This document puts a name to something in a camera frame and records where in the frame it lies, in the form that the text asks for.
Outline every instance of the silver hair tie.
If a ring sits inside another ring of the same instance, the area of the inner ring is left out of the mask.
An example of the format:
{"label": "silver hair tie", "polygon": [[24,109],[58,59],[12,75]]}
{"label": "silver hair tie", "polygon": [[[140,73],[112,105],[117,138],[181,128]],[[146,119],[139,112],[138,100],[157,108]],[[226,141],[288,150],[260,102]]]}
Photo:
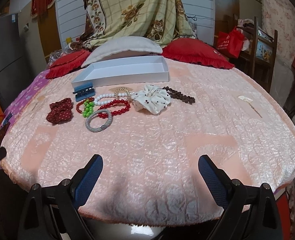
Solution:
{"label": "silver hair tie", "polygon": [[[108,118],[105,124],[103,124],[101,127],[99,128],[92,128],[90,127],[89,123],[92,121],[93,117],[96,116],[99,113],[107,113]],[[103,130],[105,130],[106,128],[108,128],[111,123],[112,123],[113,117],[112,117],[112,113],[111,111],[107,110],[107,109],[99,109],[97,111],[95,111],[94,113],[92,113],[88,118],[86,118],[85,121],[85,126],[86,128],[90,131],[90,132],[101,132]]]}

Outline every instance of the refrigerator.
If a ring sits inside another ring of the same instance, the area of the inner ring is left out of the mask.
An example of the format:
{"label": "refrigerator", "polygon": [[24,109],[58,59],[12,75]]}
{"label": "refrigerator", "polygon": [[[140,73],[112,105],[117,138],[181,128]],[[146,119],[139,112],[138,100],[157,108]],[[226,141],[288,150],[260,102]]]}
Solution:
{"label": "refrigerator", "polygon": [[5,110],[33,81],[19,36],[17,14],[0,17],[0,104]]}

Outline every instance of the metal screw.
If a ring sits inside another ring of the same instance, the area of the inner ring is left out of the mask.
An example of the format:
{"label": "metal screw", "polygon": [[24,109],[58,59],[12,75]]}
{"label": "metal screw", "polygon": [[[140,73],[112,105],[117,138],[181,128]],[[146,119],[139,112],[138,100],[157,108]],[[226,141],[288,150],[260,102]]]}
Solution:
{"label": "metal screw", "polygon": [[238,179],[232,179],[232,183],[233,183],[235,186],[239,186],[239,185],[241,185],[241,182],[240,182]]}
{"label": "metal screw", "polygon": [[66,185],[69,185],[70,182],[71,182],[70,179],[63,179],[61,183],[62,183],[63,186],[66,186]]}
{"label": "metal screw", "polygon": [[32,190],[37,190],[39,188],[40,184],[38,183],[35,183],[33,186],[32,186]]}
{"label": "metal screw", "polygon": [[264,187],[265,189],[270,189],[270,188],[271,188],[270,185],[268,185],[267,183],[263,183],[263,187]]}

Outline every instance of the pink fabric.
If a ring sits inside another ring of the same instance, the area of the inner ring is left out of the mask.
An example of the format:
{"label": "pink fabric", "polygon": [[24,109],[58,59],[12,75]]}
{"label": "pink fabric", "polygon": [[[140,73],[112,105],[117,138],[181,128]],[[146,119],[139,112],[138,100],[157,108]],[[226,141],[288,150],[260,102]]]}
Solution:
{"label": "pink fabric", "polygon": [[262,0],[262,27],[274,37],[278,31],[277,54],[291,65],[295,57],[295,8],[289,0]]}
{"label": "pink fabric", "polygon": [[[192,225],[221,215],[198,172],[203,154],[244,184],[267,182],[275,191],[292,181],[295,127],[258,84],[237,69],[166,61],[170,82],[155,85],[191,95],[195,104],[173,100],[159,115],[131,108],[95,134],[74,108],[70,122],[52,126],[46,121],[49,104],[72,95],[70,82],[80,72],[70,73],[50,82],[24,109],[3,140],[8,153],[1,166],[29,190],[35,182],[51,186],[71,178],[98,153],[104,168],[79,212],[150,226]],[[126,86],[138,91],[144,84]],[[99,87],[97,94],[114,87]],[[240,95],[251,98],[259,114]],[[95,118],[91,125],[104,122]]]}

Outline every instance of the red pillow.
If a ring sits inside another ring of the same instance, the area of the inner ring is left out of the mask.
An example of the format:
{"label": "red pillow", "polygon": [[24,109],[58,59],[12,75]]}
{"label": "red pillow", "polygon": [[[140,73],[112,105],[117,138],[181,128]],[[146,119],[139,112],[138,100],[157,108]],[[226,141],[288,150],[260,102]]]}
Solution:
{"label": "red pillow", "polygon": [[90,54],[91,52],[87,50],[80,50],[60,57],[51,65],[45,78],[52,79],[65,76],[73,69],[80,67]]}
{"label": "red pillow", "polygon": [[163,57],[215,68],[231,69],[233,64],[216,49],[198,39],[180,38],[163,49]]}

